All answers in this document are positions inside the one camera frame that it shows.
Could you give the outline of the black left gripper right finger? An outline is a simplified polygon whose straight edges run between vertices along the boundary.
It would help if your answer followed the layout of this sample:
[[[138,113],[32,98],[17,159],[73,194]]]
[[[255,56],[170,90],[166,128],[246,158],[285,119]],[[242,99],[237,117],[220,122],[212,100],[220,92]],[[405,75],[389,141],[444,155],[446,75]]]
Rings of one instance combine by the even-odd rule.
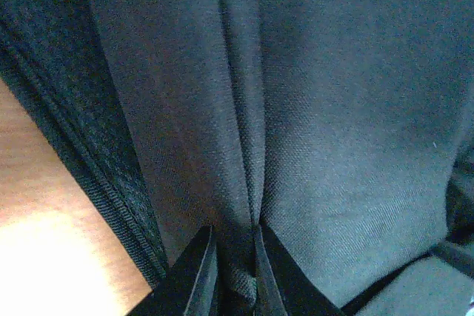
[[[259,225],[254,233],[257,315],[343,315],[309,281],[274,231]]]

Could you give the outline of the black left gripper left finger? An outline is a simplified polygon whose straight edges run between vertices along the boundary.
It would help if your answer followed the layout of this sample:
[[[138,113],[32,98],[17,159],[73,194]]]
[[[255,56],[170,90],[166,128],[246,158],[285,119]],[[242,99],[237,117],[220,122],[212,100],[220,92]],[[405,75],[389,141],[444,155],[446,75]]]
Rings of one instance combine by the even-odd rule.
[[[165,279],[130,312],[132,316],[218,314],[218,254],[214,228],[203,226]]]

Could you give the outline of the black student backpack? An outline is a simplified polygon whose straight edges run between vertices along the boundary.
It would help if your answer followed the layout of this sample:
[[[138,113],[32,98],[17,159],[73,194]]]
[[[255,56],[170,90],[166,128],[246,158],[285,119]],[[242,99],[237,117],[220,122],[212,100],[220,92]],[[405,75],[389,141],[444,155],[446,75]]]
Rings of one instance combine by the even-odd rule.
[[[270,227],[343,315],[473,313],[473,0],[1,0],[1,74],[153,291]]]

